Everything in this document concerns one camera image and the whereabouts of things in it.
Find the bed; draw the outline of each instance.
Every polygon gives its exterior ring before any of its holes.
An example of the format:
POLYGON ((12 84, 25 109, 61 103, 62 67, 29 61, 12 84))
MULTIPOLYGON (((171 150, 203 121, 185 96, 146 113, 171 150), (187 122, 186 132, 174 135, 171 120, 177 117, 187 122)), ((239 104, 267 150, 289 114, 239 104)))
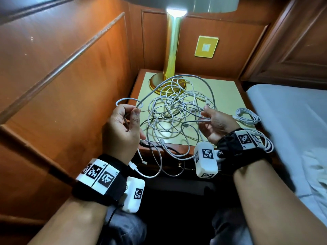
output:
POLYGON ((327 90, 258 84, 247 95, 295 194, 327 226, 327 90))

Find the forearm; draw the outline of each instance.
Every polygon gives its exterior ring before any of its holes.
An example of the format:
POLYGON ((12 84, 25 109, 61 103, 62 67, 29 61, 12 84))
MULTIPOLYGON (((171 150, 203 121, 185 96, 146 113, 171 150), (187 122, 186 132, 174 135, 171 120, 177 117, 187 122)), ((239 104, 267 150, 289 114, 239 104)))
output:
POLYGON ((267 161, 238 169, 233 177, 255 244, 326 244, 327 228, 267 161))
POLYGON ((69 198, 28 245, 95 245, 107 207, 69 198))

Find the illuminated light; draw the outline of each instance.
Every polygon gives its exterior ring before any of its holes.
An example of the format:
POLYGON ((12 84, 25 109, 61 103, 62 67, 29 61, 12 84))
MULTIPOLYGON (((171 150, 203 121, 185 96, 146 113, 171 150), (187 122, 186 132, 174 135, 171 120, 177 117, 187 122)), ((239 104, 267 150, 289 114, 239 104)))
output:
POLYGON ((182 17, 187 13, 187 10, 179 10, 179 9, 171 9, 171 8, 167 8, 166 10, 168 14, 174 16, 175 18, 182 17))

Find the wall switch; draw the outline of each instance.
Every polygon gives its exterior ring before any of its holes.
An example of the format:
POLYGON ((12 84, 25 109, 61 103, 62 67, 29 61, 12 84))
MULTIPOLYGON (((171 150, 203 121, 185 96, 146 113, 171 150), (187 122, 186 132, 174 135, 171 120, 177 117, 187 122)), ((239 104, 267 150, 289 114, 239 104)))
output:
POLYGON ((194 56, 212 58, 214 56, 218 40, 219 38, 216 37, 199 36, 194 56))

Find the gold lamp base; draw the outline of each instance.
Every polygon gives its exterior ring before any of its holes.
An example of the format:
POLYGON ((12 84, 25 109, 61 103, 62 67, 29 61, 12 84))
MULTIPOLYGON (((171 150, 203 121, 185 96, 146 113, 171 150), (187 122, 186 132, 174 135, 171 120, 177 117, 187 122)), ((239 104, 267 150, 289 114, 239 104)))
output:
MULTIPOLYGON (((154 74, 149 81, 150 88, 154 90, 164 80, 165 80, 165 76, 163 72, 154 74)), ((174 79, 173 82, 174 82, 173 85, 177 86, 178 83, 183 89, 186 89, 186 81, 184 79, 174 79)), ((160 94, 161 92, 161 95, 166 95, 166 94, 172 94, 174 92, 179 92, 179 90, 180 90, 179 88, 171 88, 171 82, 169 82, 158 88, 155 91, 155 93, 160 94)))

